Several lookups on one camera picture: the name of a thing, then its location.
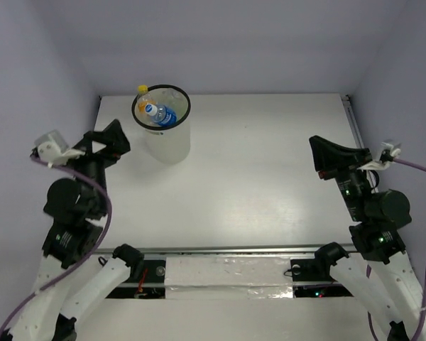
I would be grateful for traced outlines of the clear bottle yellow cap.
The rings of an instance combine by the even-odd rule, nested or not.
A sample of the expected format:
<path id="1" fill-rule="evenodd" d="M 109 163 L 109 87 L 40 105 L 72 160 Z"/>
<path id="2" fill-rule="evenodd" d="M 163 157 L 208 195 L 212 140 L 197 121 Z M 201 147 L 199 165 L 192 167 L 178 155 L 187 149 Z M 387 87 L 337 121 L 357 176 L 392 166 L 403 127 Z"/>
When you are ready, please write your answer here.
<path id="1" fill-rule="evenodd" d="M 146 105 L 155 104 L 153 97 L 151 96 L 148 87 L 146 85 L 138 86 L 138 100 L 137 100 L 138 114 L 142 119 L 146 116 Z"/>

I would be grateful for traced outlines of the clear bottle blue label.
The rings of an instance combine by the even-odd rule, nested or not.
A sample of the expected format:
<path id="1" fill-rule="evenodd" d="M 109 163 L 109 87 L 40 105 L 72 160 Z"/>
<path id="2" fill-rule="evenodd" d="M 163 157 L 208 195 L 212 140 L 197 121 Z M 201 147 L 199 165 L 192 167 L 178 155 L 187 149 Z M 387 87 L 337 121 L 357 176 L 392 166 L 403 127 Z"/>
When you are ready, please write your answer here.
<path id="1" fill-rule="evenodd" d="M 150 121 L 156 126 L 166 127 L 177 122 L 176 113 L 163 104 L 147 104 L 144 110 Z"/>

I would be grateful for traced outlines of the clear bottle lemon label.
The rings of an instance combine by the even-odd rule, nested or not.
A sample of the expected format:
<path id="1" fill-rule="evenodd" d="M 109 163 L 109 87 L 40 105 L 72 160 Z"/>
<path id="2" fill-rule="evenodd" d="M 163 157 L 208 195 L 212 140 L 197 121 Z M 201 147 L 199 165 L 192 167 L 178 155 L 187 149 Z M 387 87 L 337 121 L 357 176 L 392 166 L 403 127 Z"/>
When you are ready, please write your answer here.
<path id="1" fill-rule="evenodd" d="M 177 112 L 184 105 L 184 96 L 173 88 L 167 88 L 163 91 L 163 104 Z"/>

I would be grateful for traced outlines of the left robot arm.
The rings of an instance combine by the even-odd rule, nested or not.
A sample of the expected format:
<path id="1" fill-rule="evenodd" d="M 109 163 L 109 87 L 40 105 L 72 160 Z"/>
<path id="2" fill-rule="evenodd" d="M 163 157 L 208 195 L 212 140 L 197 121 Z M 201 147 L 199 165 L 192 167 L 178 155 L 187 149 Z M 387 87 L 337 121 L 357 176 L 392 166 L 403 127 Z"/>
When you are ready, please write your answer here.
<path id="1" fill-rule="evenodd" d="M 48 189 L 43 211 L 52 217 L 32 292 L 0 327 L 0 340 L 75 340 L 80 325 L 124 281 L 139 280 L 144 255 L 128 244 L 113 250 L 94 278 L 70 296 L 76 273 L 109 231 L 112 203 L 106 169 L 131 150 L 115 119 L 88 131 L 73 147 L 57 130 L 35 141 L 32 162 L 67 174 Z"/>

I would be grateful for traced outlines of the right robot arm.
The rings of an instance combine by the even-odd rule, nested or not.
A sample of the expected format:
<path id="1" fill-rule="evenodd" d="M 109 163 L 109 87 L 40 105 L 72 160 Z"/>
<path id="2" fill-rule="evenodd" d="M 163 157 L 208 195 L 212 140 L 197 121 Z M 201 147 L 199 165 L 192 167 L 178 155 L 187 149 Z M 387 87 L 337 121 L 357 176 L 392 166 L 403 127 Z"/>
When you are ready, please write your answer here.
<path id="1" fill-rule="evenodd" d="M 410 202 L 397 190 L 377 191 L 369 173 L 393 163 L 426 173 L 426 167 L 400 159 L 401 148 L 386 142 L 380 157 L 368 148 L 349 148 L 320 136 L 309 139 L 315 171 L 322 180 L 335 180 L 352 221 L 351 240 L 366 271 L 336 242 L 315 252 L 314 273 L 345 287 L 368 313 L 368 325 L 378 327 L 387 340 L 426 340 L 425 279 L 420 282 L 399 229 L 412 222 Z"/>

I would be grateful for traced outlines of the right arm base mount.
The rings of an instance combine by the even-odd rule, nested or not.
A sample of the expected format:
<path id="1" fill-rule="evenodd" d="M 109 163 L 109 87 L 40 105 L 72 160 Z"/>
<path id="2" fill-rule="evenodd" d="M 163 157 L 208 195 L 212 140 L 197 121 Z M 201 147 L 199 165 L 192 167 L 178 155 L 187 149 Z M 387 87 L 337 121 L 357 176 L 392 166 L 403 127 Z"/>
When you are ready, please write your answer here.
<path id="1" fill-rule="evenodd" d="M 317 268 L 315 259 L 291 259 L 283 275 L 292 280 L 295 298 L 340 298 L 353 295 L 328 273 Z"/>

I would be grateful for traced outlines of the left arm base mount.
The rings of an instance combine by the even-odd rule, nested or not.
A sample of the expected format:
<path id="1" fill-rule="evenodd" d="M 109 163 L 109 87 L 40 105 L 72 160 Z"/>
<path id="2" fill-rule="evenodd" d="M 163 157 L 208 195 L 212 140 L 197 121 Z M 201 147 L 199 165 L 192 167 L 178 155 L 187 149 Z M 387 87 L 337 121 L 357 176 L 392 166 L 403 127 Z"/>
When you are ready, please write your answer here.
<path id="1" fill-rule="evenodd" d="M 163 299 L 165 298 L 165 259 L 146 259 L 138 279 L 128 279 L 118 285 L 109 299 Z"/>

